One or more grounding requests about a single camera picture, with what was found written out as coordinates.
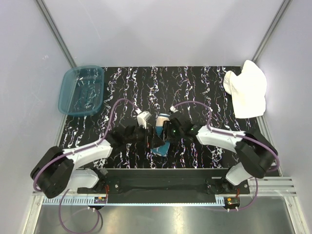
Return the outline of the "white towel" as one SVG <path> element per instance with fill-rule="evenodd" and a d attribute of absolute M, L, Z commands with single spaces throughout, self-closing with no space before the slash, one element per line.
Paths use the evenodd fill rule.
<path fill-rule="evenodd" d="M 239 75 L 227 71 L 223 87 L 232 97 L 234 116 L 245 119 L 262 116 L 266 111 L 267 79 L 251 60 L 246 60 Z"/>

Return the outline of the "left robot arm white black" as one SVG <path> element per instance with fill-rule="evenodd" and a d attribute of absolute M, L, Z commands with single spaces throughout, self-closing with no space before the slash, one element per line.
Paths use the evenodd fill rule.
<path fill-rule="evenodd" d="M 81 167 L 116 155 L 127 144 L 141 143 L 149 149 L 163 146 L 161 132 L 162 127 L 159 126 L 119 125 L 103 139 L 81 147 L 63 150 L 53 146 L 30 173 L 34 189 L 43 192 L 47 198 L 54 198 L 67 189 L 79 193 L 100 193 L 105 188 L 104 173 L 94 167 Z"/>

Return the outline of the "teal beige Doraemon towel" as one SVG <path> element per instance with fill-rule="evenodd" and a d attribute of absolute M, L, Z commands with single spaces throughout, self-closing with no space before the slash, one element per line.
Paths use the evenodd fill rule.
<path fill-rule="evenodd" d="M 156 119 L 156 133 L 157 135 L 163 139 L 163 130 L 164 130 L 164 122 L 165 121 L 169 121 L 169 115 L 168 114 L 159 114 L 157 119 Z M 152 153 L 156 154 L 157 156 L 162 156 L 162 157 L 166 157 L 168 154 L 168 150 L 170 147 L 170 142 L 166 141 L 164 145 L 157 147 L 157 148 L 153 148 L 151 150 Z"/>

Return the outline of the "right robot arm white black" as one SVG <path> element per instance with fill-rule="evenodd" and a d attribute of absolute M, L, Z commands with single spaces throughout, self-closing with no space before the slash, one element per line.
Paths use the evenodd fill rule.
<path fill-rule="evenodd" d="M 242 182 L 252 177 L 263 178 L 267 172 L 278 169 L 277 165 L 272 168 L 278 162 L 277 150 L 256 130 L 233 132 L 171 117 L 163 122 L 163 138 L 169 142 L 183 139 L 215 146 L 238 155 L 238 164 L 230 167 L 221 179 L 209 183 L 214 194 L 234 193 Z"/>

